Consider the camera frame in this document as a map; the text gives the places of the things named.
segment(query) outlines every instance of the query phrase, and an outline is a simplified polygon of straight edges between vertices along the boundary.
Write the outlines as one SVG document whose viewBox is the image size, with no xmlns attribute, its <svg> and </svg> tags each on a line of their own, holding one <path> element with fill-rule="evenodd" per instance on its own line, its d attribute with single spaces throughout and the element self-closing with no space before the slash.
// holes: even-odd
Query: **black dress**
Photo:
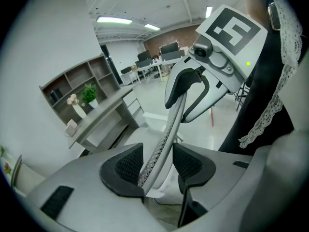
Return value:
<svg viewBox="0 0 309 232">
<path fill-rule="evenodd" d="M 253 155 L 258 147 L 270 145 L 278 137 L 288 134 L 294 129 L 290 117 L 283 107 L 280 112 L 274 115 L 264 133 L 257 136 L 253 143 L 248 144 L 245 149 L 239 146 L 239 139 L 246 136 L 253 128 L 271 100 L 282 69 L 280 33 L 269 32 L 260 58 L 246 82 L 250 86 L 250 91 L 219 151 Z"/>
</svg>

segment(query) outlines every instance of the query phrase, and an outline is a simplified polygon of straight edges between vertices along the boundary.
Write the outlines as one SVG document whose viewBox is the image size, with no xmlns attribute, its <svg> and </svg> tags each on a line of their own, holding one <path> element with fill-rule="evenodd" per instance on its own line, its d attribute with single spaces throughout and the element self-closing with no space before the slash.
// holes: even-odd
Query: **wooden bookshelf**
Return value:
<svg viewBox="0 0 309 232">
<path fill-rule="evenodd" d="M 81 118 L 76 114 L 72 106 L 67 105 L 67 99 L 71 94 L 75 93 L 80 100 L 79 105 L 81 106 L 83 103 L 82 92 L 86 84 L 95 86 L 98 103 L 109 98 L 120 89 L 103 54 L 66 70 L 43 87 L 40 86 L 40 89 L 53 111 L 65 124 L 70 119 L 78 123 L 81 121 Z M 56 94 L 60 93 L 60 97 L 53 99 L 51 92 L 55 92 L 56 89 Z M 93 110 L 89 104 L 86 104 L 82 109 L 86 114 Z"/>
</svg>

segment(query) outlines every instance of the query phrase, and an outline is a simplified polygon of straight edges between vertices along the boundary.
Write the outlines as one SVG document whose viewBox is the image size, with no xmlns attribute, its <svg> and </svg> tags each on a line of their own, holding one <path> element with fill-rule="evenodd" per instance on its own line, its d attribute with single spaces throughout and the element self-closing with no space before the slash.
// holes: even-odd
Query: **red object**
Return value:
<svg viewBox="0 0 309 232">
<path fill-rule="evenodd" d="M 213 113 L 212 113 L 212 109 L 211 109 L 211 127 L 214 127 L 214 121 L 213 121 Z"/>
</svg>

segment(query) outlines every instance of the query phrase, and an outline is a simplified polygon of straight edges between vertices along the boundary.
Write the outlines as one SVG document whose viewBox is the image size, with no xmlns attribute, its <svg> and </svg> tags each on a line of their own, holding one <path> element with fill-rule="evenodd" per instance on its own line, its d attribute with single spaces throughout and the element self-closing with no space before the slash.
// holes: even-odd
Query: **white flower pot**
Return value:
<svg viewBox="0 0 309 232">
<path fill-rule="evenodd" d="M 77 105 L 72 105 L 75 112 L 81 117 L 81 118 L 85 118 L 87 116 L 87 114 L 85 113 L 85 111 L 77 104 Z"/>
<path fill-rule="evenodd" d="M 94 99 L 93 101 L 89 102 L 89 105 L 92 106 L 93 108 L 96 108 L 98 106 L 97 99 Z"/>
</svg>

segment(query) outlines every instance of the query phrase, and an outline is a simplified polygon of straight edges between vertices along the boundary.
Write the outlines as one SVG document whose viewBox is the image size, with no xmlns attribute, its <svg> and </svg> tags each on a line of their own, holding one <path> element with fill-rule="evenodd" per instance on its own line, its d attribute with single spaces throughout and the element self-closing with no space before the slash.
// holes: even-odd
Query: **person's arm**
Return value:
<svg viewBox="0 0 309 232">
<path fill-rule="evenodd" d="M 245 0 L 247 14 L 269 30 L 267 0 Z"/>
</svg>

